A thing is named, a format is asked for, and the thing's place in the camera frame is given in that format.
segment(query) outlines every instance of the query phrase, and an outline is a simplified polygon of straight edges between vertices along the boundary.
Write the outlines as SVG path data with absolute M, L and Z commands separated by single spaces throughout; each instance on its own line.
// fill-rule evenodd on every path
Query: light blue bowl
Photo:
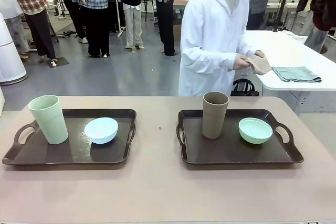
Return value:
M 95 144 L 106 144 L 116 136 L 118 123 L 112 118 L 97 118 L 89 122 L 84 129 L 85 135 Z
M 273 135 L 268 123 L 257 118 L 245 118 L 239 122 L 241 137 L 251 144 L 263 144 Z

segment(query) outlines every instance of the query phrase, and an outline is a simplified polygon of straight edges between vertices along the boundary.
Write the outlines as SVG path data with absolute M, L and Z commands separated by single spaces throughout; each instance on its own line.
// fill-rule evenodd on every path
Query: towel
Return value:
M 318 77 L 315 73 L 310 71 L 306 67 L 297 68 L 276 68 L 273 67 L 274 73 L 285 82 L 321 82 L 321 77 Z
M 266 57 L 262 58 L 256 55 L 247 57 L 246 62 L 250 63 L 253 73 L 264 75 L 272 70 Z

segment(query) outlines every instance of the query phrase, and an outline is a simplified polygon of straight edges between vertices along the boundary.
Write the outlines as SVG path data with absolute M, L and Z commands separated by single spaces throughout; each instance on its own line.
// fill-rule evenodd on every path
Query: dark brown tray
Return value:
M 202 135 L 202 110 L 179 112 L 177 138 L 181 146 L 182 160 L 190 165 L 269 165 L 302 163 L 303 157 L 294 145 L 292 132 L 277 122 L 267 110 L 228 110 L 221 136 L 209 140 Z M 258 118 L 273 129 L 272 137 L 264 144 L 254 145 L 242 139 L 238 124 L 244 118 Z M 281 127 L 289 135 L 284 143 L 276 128 Z
M 63 110 L 69 137 L 58 145 L 48 144 L 36 121 L 23 126 L 14 137 L 14 144 L 2 159 L 6 165 L 69 165 L 110 164 L 124 162 L 135 135 L 134 110 Z M 107 144 L 91 143 L 84 134 L 85 126 L 96 118 L 114 118 L 118 133 Z M 18 142 L 22 132 L 34 128 L 25 144 Z

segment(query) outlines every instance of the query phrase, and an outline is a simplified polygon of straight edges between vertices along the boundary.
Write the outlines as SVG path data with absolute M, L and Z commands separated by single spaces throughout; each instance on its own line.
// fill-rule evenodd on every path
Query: person in plaid shirt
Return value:
M 49 30 L 46 0 L 17 0 L 24 12 L 27 24 L 31 31 L 36 49 L 43 62 L 45 56 L 51 59 L 51 64 L 56 66 L 56 56 Z
M 89 55 L 94 58 L 110 56 L 107 0 L 72 0 L 83 9 Z

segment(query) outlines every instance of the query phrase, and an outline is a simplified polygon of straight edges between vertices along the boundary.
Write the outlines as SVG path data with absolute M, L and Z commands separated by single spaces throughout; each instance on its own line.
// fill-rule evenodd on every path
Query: cup rim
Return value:
M 37 100 L 37 99 L 42 98 L 42 97 L 56 97 L 56 98 L 57 98 L 57 102 L 55 102 L 55 104 L 53 104 L 53 105 L 51 105 L 51 106 L 49 106 L 49 107 L 43 108 L 43 109 L 38 109 L 38 110 L 37 110 L 37 109 L 32 109 L 32 108 L 30 107 L 31 103 L 34 102 L 34 101 Z M 37 98 L 32 99 L 32 100 L 28 103 L 28 108 L 29 108 L 30 110 L 33 110 L 33 111 L 42 111 L 42 110 L 50 109 L 50 108 L 56 106 L 58 103 L 59 103 L 59 97 L 58 97 L 58 96 L 53 95 L 53 94 L 47 94 L 47 95 L 42 95 L 42 96 L 40 96 L 40 97 L 37 97 Z
M 227 97 L 227 102 L 226 103 L 221 103 L 221 104 L 214 104 L 214 103 L 210 103 L 208 102 L 206 99 L 205 99 L 205 96 L 209 93 L 218 93 L 218 94 L 222 94 L 222 95 L 225 95 Z M 230 101 L 230 97 L 224 93 L 221 93 L 221 92 L 218 92 L 218 91 L 210 91 L 210 92 L 206 92 L 204 95 L 203 95 L 203 101 L 205 101 L 207 104 L 211 104 L 211 105 L 214 105 L 214 106 L 223 106 L 223 105 L 227 105 Z

